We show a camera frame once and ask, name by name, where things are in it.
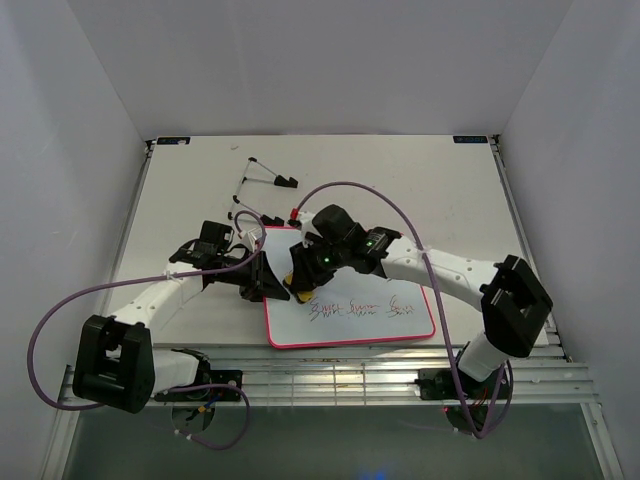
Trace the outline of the yellow whiteboard eraser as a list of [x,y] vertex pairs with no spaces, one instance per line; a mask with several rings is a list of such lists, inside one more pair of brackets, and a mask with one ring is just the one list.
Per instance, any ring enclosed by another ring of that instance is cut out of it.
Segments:
[[313,297],[314,297],[314,293],[312,291],[310,292],[295,292],[292,286],[292,280],[293,280],[293,274],[292,273],[288,273],[283,280],[283,285],[284,287],[288,290],[288,292],[294,297],[294,299],[299,303],[299,304],[307,304],[309,303]]

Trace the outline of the pink framed whiteboard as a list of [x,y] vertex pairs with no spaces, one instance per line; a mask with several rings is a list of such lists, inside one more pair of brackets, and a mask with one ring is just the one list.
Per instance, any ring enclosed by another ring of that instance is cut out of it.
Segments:
[[340,269],[301,304],[266,299],[267,339],[277,349],[423,340],[436,333],[424,289]]

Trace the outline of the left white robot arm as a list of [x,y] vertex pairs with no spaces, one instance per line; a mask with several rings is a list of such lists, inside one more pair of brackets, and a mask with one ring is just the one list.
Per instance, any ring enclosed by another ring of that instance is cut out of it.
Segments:
[[239,289],[242,299],[287,300],[262,247],[266,230],[244,231],[206,221],[198,238],[170,256],[164,274],[125,306],[83,325],[74,369],[75,396],[129,413],[155,395],[205,397],[212,387],[209,361],[189,349],[157,349],[154,336],[209,285]]

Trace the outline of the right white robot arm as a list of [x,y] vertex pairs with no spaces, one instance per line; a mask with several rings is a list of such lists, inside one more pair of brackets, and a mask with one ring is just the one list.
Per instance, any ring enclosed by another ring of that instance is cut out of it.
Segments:
[[479,311],[484,329],[464,347],[451,373],[454,390],[464,397],[476,396],[506,361],[528,357],[553,308],[531,266],[518,256],[492,263],[424,249],[398,231],[365,229],[337,205],[317,213],[294,210],[289,223],[301,240],[290,249],[293,269],[284,284],[297,298],[350,268],[426,286]]

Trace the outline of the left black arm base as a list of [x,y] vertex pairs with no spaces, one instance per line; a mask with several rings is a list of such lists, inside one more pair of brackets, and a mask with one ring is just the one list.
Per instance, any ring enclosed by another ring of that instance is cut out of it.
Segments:
[[210,370],[195,381],[196,386],[216,384],[216,388],[204,388],[188,392],[167,391],[157,393],[153,399],[157,402],[201,403],[239,402],[241,395],[235,389],[241,389],[243,384],[242,370]]

